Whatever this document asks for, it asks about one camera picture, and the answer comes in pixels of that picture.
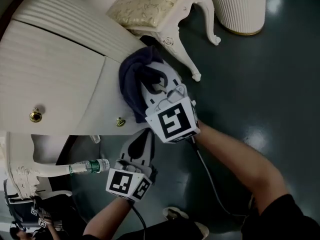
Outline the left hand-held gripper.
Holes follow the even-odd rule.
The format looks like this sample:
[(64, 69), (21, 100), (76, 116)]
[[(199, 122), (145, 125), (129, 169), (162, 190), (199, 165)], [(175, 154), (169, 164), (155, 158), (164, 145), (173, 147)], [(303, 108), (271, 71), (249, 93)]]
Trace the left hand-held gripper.
[(152, 165), (155, 134), (142, 129), (122, 146), (119, 159), (109, 170), (106, 191), (132, 202), (139, 202), (155, 182), (158, 171)]

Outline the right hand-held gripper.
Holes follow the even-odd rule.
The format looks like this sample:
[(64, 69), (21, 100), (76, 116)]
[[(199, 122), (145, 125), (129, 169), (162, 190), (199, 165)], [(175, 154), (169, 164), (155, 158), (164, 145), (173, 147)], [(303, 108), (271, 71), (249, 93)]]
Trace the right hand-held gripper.
[(160, 74), (160, 83), (141, 85), (150, 128), (163, 143), (177, 143), (199, 134), (196, 102), (190, 99), (178, 73), (165, 63), (152, 62), (148, 67)]

